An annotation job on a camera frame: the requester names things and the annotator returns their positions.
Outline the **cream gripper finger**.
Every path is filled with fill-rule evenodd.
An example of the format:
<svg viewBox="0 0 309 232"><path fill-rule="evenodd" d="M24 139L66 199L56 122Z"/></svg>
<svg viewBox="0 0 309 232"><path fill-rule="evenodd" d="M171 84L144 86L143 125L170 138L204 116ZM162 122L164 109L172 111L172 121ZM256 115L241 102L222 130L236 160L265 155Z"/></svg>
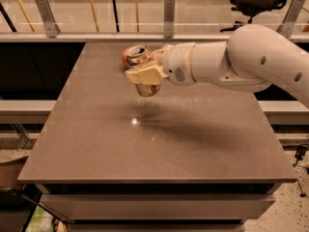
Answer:
<svg viewBox="0 0 309 232"><path fill-rule="evenodd" d="M169 74L158 64L143 65L125 71L126 78L133 84L160 85Z"/></svg>
<svg viewBox="0 0 309 232"><path fill-rule="evenodd" d="M166 44L160 49L156 49L153 51L153 57L157 62L161 62L163 56L170 50L173 46L171 44Z"/></svg>

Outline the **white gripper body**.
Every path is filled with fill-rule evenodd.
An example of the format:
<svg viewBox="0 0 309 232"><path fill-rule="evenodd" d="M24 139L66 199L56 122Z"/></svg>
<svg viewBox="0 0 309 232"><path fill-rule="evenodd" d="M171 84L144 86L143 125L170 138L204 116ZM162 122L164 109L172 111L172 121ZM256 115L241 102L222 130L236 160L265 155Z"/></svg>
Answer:
<svg viewBox="0 0 309 232"><path fill-rule="evenodd" d="M162 57L162 67L175 85L195 83L190 70L190 57L195 43L169 45Z"/></svg>

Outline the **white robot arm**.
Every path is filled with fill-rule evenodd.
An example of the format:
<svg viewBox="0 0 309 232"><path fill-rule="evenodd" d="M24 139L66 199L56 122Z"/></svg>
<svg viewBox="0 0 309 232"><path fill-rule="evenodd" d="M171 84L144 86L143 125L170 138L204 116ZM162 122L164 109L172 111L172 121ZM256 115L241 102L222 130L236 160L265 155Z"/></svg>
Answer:
<svg viewBox="0 0 309 232"><path fill-rule="evenodd" d="M309 106L309 53L258 24L214 43L166 44L157 50L135 45L124 50L126 78L138 94L156 94L167 79L175 85L208 82L218 87L260 92L275 85Z"/></svg>

